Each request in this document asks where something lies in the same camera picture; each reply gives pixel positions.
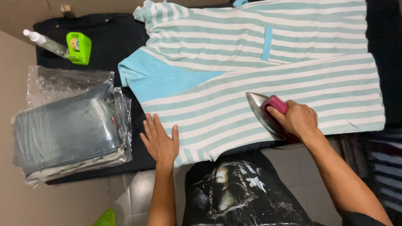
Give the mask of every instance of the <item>pink iron handle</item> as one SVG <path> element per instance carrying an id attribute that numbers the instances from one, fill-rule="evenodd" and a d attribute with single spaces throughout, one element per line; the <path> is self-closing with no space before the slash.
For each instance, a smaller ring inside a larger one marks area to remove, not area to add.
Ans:
<path id="1" fill-rule="evenodd" d="M 263 109 L 267 109 L 268 106 L 272 106 L 282 114 L 285 114 L 287 111 L 287 103 L 283 102 L 275 95 L 272 95 L 271 98 L 263 104 Z"/>

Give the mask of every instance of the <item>black graphic t-shirt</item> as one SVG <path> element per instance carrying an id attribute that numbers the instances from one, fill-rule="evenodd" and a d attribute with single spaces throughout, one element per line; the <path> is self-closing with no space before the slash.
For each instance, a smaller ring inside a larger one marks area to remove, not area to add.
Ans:
<path id="1" fill-rule="evenodd" d="M 195 164 L 186 174 L 185 191 L 182 226 L 320 225 L 310 220 L 259 151 Z M 343 225 L 383 226 L 350 212 L 345 213 Z"/>

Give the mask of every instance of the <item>wall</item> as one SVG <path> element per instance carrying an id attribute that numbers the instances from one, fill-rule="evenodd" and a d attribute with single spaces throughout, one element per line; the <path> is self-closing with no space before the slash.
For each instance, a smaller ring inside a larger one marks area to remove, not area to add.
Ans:
<path id="1" fill-rule="evenodd" d="M 90 13 L 133 13 L 135 8 L 142 6 L 144 0 L 1 0 L 0 1 L 0 31 L 4 31 L 31 45 L 23 36 L 24 29 L 32 29 L 32 25 L 45 19 L 60 17 L 60 6 L 71 5 L 76 16 Z M 169 0 L 182 6 L 212 5 L 229 0 Z"/>
<path id="2" fill-rule="evenodd" d="M 0 224 L 91 225 L 123 193 L 122 176 L 32 189 L 11 163 L 10 118 L 26 107 L 28 65 L 35 48 L 0 31 Z"/>

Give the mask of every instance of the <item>plastic bag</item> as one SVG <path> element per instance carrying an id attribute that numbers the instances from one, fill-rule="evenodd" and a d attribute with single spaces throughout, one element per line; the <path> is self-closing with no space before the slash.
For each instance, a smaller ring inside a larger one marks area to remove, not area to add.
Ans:
<path id="1" fill-rule="evenodd" d="M 132 160 L 131 100 L 113 88 L 113 76 L 30 69 L 29 109 L 12 120 L 13 163 L 22 167 L 27 184 Z"/>

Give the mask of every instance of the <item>green tape dispenser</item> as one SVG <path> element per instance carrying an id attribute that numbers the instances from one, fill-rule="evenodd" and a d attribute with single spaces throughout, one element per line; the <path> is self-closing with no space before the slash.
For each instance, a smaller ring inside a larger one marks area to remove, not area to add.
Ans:
<path id="1" fill-rule="evenodd" d="M 67 58 L 73 64 L 88 65 L 91 55 L 91 39 L 83 33 L 70 32 L 67 34 L 67 45 L 69 51 Z"/>

